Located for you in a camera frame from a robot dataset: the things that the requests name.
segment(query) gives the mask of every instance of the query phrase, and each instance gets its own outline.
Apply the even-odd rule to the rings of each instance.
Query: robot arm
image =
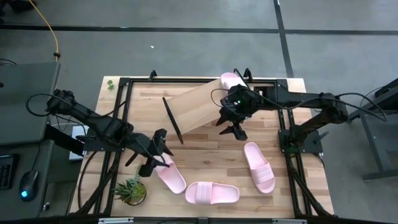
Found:
[[[46,111],[52,115],[62,114],[74,117],[92,129],[96,135],[94,138],[99,138],[106,147],[126,147],[133,150],[134,155],[130,159],[130,163],[138,154],[146,157],[147,162],[139,171],[141,176],[150,176],[155,166],[169,166],[154,159],[154,156],[160,156],[163,152],[173,155],[165,145],[164,138],[167,131],[164,129],[157,130],[154,137],[149,139],[142,133],[133,132],[134,126],[128,122],[107,115],[99,115],[79,104],[73,93],[66,90],[54,91],[53,97],[47,102]]]
[[[319,108],[321,113],[301,125],[290,127],[289,141],[300,145],[308,134],[324,125],[344,123],[348,119],[345,104],[331,93],[294,93],[283,86],[257,86],[254,91],[236,85],[229,89],[228,97],[221,100],[220,119],[216,125],[232,122],[220,134],[233,133],[237,140],[248,137],[239,123],[250,118],[258,110],[294,109],[296,107]]]

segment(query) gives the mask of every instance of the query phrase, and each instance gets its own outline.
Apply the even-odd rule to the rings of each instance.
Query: yellow cable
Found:
[[[55,61],[58,62],[58,56],[59,56],[59,52],[58,52],[58,40],[57,37],[54,34],[54,31],[52,30],[49,22],[47,22],[47,20],[45,19],[45,17],[42,15],[42,13],[39,11],[39,9],[35,6],[35,4],[32,2],[32,0],[29,0],[29,2],[31,3],[31,5],[36,9],[37,13],[39,13],[40,17],[44,20],[44,22],[47,24],[47,26],[49,27],[52,35],[54,36],[54,40],[55,40],[55,53],[57,54],[55,56]]]

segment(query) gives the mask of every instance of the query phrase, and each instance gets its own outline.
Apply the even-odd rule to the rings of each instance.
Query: succulent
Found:
[[[114,189],[114,194],[119,196],[119,198],[124,203],[128,203],[131,205],[140,203],[146,195],[145,186],[139,182],[138,170],[140,166],[137,168],[137,173],[132,179],[127,179],[126,183],[116,183],[116,187]]]
[[[107,82],[107,84],[108,84],[108,89],[109,89],[109,90],[113,90],[113,89],[114,89],[114,85],[113,85],[112,80],[109,80],[109,81]]]

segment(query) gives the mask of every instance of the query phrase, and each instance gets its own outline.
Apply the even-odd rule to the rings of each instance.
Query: butcher block table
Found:
[[[99,93],[96,112],[105,114],[112,111],[116,99],[120,77],[104,77]],[[108,89],[108,81],[113,81],[114,90]],[[289,91],[305,92],[301,78],[288,78]],[[135,132],[142,132],[152,137],[158,128],[158,118],[151,119],[154,108],[148,105],[162,102],[162,97],[171,99],[203,85],[202,83],[135,83],[132,88],[128,122]],[[123,108],[119,110],[121,118]],[[310,119],[311,112],[306,108],[293,110],[296,124]],[[130,206],[120,200],[114,200],[112,217],[216,217],[216,218],[293,218],[294,211],[290,196],[289,180],[284,155],[280,152],[277,132],[280,129],[276,111],[258,111],[241,126],[246,131],[248,140],[237,141],[233,134],[219,135],[228,125],[216,127],[216,120],[183,134],[184,144],[178,140],[174,130],[168,129],[166,145],[173,152],[176,166],[187,182],[187,186],[198,181],[210,181],[237,186],[240,199],[229,205],[193,205],[185,200],[185,194],[175,195],[154,172],[140,181],[147,188],[146,199],[138,206]],[[269,195],[260,194],[250,175],[248,164],[243,155],[243,146],[253,141],[261,149],[264,157],[271,164],[275,175],[275,189]],[[128,167],[124,166],[133,151],[126,149],[121,156],[117,182],[133,178],[140,163],[146,160],[142,156]],[[85,203],[100,180],[104,153],[97,153],[88,164],[81,185],[81,201]],[[319,158],[312,154],[302,154],[305,177],[308,188],[325,210],[333,213],[325,171]],[[109,187],[105,188],[101,212],[103,211]],[[303,197],[297,185],[300,208],[304,211]],[[70,212],[78,210],[77,187]]]

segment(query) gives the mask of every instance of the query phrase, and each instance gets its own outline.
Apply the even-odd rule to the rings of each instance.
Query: metal bracket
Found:
[[[206,217],[198,217],[198,223],[197,224],[209,224],[209,219]]]
[[[280,219],[273,219],[272,223],[275,223],[275,224],[307,224],[307,221],[306,220],[294,220],[294,219],[288,219],[288,218],[286,218],[286,219],[280,218]]]
[[[148,80],[149,80],[150,82],[152,82],[155,76],[157,76],[156,71],[155,71],[155,70],[152,70],[152,71],[150,72],[150,75],[149,75]]]
[[[98,152],[122,152],[124,148],[120,148],[117,146],[110,146],[109,144],[105,144],[102,140],[97,138],[95,131],[91,128],[87,131],[87,136],[84,137],[85,144],[83,145],[84,151],[98,151]]]
[[[134,217],[131,218],[100,218],[98,224],[124,224],[134,223]]]
[[[277,82],[277,86],[278,87],[282,86],[282,87],[284,87],[286,89],[288,89],[288,87],[289,87],[288,84],[287,84],[287,79],[286,78],[279,78],[279,79],[276,80],[276,82]]]
[[[278,132],[279,146],[282,153],[322,153],[322,144],[319,141],[321,136],[318,131],[308,134],[302,146],[293,146],[289,142],[290,131],[288,129],[281,129]]]
[[[124,87],[129,83],[130,79],[129,78],[120,78],[119,79],[119,88]]]
[[[249,82],[253,81],[253,76],[251,75],[250,69],[246,68],[243,74],[243,78],[247,78]]]

